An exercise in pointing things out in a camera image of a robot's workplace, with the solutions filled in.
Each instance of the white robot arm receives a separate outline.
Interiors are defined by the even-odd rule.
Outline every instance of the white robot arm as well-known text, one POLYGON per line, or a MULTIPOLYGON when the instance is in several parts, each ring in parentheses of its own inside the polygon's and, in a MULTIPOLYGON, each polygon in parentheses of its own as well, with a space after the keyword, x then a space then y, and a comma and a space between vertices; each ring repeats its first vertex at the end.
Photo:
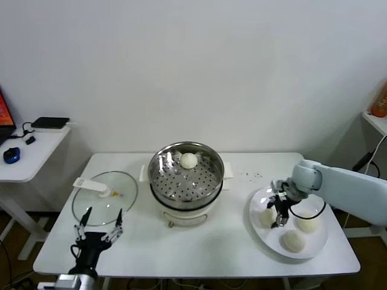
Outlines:
POLYGON ((308 195, 320 196, 326 203, 374 225, 387 225, 387 181, 346 169, 302 160, 286 181, 273 180, 278 216, 273 227, 284 226, 288 210, 308 195))

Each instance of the steamed bun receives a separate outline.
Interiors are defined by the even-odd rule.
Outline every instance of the steamed bun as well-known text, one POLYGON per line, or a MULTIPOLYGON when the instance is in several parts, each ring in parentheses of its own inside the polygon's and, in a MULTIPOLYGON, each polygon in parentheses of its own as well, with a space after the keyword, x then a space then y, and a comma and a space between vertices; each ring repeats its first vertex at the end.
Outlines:
POLYGON ((259 213, 259 221, 265 228, 271 228, 272 224, 276 221, 275 209, 266 208, 264 211, 259 213))
MULTIPOLYGON (((303 218, 310 218, 314 216, 312 213, 301 213, 299 214, 303 218)), ((313 233, 317 230, 319 227, 319 220, 317 218, 315 219, 300 219, 299 217, 296 218, 297 226, 300 228, 300 230, 306 232, 306 233, 313 233)))
POLYGON ((180 165, 185 169, 192 169, 198 164, 198 158, 195 154, 184 153, 180 158, 180 165))
POLYGON ((305 238, 301 236, 296 230, 289 230, 281 236, 285 249, 299 253, 305 248, 305 238))

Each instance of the table leg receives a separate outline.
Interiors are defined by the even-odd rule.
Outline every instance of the table leg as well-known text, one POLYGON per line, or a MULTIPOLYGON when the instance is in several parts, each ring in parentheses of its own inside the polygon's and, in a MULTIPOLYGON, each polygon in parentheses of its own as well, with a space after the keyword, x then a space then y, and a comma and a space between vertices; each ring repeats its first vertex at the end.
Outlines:
MULTIPOLYGON (((48 222, 48 217, 41 217, 39 219, 39 222, 37 222, 37 224, 43 228, 47 224, 47 222, 48 222)), ((28 237, 28 240, 26 241, 26 243, 24 244, 23 249, 21 250, 21 252, 18 256, 18 259, 23 260, 23 261, 27 260, 28 257, 30 256, 35 244, 38 242, 44 242, 45 240, 46 240, 46 237, 38 238, 38 237, 34 236, 33 234, 31 234, 28 237)))
POLYGON ((108 290, 109 289, 109 283, 110 283, 110 278, 106 277, 103 279, 103 285, 102 285, 102 290, 108 290))
POLYGON ((379 237, 387 247, 387 231, 384 227, 372 225, 368 228, 344 228, 347 238, 379 237))
POLYGON ((289 279, 287 277, 283 277, 282 282, 284 283, 285 290, 291 290, 289 279))
POLYGON ((3 229, 3 231, 0 234, 0 240, 4 240, 5 237, 8 235, 10 232, 11 228, 13 227, 13 224, 15 223, 15 219, 12 218, 8 223, 7 226, 3 229))
POLYGON ((323 277, 309 277, 301 280, 295 287, 291 290, 311 290, 321 286, 321 284, 328 280, 329 276, 323 277))
POLYGON ((23 209, 15 203, 11 198, 4 197, 0 199, 0 207, 8 213, 13 219, 21 224, 31 236, 25 243, 20 255, 19 260, 27 260, 36 242, 44 242, 47 236, 47 232, 43 230, 44 225, 47 223, 48 218, 42 217, 38 223, 36 223, 23 209))

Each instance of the stainless steel steamer basket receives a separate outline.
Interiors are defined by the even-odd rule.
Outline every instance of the stainless steel steamer basket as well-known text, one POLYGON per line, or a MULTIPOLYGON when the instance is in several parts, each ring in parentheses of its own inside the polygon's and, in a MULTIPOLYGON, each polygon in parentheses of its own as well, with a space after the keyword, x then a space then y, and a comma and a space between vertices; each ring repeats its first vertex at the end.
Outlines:
POLYGON ((198 210, 213 202, 223 184, 224 165, 210 147, 196 142, 179 142, 157 152, 148 167, 155 198, 178 211, 198 210), (180 157, 193 153, 198 164, 193 169, 180 166, 180 157))

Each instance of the white side table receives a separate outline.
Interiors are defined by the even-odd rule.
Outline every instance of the white side table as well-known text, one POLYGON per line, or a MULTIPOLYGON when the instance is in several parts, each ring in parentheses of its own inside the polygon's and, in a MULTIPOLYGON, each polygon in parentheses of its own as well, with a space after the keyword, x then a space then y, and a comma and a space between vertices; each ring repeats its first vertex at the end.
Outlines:
MULTIPOLYGON (((0 146, 0 182, 21 183, 29 182, 40 171, 43 164, 54 152, 56 147, 62 142, 67 133, 70 131, 68 126, 58 132, 35 132, 36 141, 30 145, 22 139, 11 139, 5 141, 0 146), (2 154, 8 148, 19 147, 21 158, 14 164, 6 164, 2 154)), ((6 211, 12 220, 8 223, 4 231, 0 234, 3 240, 8 234, 15 221, 18 221, 27 231, 31 233, 25 243, 19 260, 27 260, 36 242, 44 242, 47 232, 43 227, 48 221, 48 217, 40 218, 38 223, 35 221, 12 199, 8 192, 0 192, 0 207, 6 211)))

